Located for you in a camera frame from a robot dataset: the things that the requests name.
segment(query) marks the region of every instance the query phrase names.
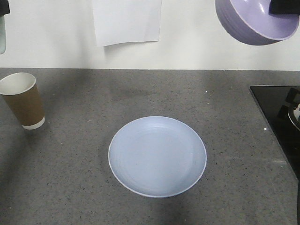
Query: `white paper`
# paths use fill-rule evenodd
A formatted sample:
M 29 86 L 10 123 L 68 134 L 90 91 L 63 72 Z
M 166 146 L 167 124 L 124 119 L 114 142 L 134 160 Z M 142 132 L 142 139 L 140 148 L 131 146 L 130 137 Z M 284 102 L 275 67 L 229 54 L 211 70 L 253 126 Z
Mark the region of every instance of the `white paper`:
M 158 41 L 161 0 L 92 0 L 97 46 Z

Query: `wall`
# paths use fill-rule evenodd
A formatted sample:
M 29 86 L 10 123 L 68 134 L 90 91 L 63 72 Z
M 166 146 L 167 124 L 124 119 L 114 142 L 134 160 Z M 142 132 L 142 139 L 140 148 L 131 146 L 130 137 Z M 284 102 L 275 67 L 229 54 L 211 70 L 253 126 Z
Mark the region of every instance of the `wall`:
M 9 0 L 0 67 L 300 70 L 300 33 L 269 46 L 230 37 L 214 0 L 162 0 L 159 42 L 96 47 L 91 0 Z

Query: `brown paper cup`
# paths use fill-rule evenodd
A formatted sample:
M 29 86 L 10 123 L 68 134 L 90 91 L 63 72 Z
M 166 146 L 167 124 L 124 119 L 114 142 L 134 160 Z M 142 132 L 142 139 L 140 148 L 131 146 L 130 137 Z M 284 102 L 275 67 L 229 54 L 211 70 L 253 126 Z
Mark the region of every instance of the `brown paper cup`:
M 43 125 L 45 113 L 33 75 L 16 73 L 4 77 L 0 80 L 0 94 L 25 129 Z

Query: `lavender bowl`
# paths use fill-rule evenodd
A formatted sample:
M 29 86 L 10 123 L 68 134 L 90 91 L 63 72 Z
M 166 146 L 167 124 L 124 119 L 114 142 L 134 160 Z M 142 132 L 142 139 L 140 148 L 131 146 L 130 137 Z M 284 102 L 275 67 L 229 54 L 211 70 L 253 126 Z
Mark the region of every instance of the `lavender bowl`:
M 269 13 L 271 0 L 215 0 L 224 29 L 248 45 L 269 45 L 290 38 L 299 25 L 298 15 Z

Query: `black stove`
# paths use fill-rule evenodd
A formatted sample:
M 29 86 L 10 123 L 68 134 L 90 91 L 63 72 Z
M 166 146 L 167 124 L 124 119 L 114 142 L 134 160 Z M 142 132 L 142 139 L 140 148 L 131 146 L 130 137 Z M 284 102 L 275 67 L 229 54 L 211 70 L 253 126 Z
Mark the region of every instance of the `black stove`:
M 250 88 L 300 180 L 300 86 Z

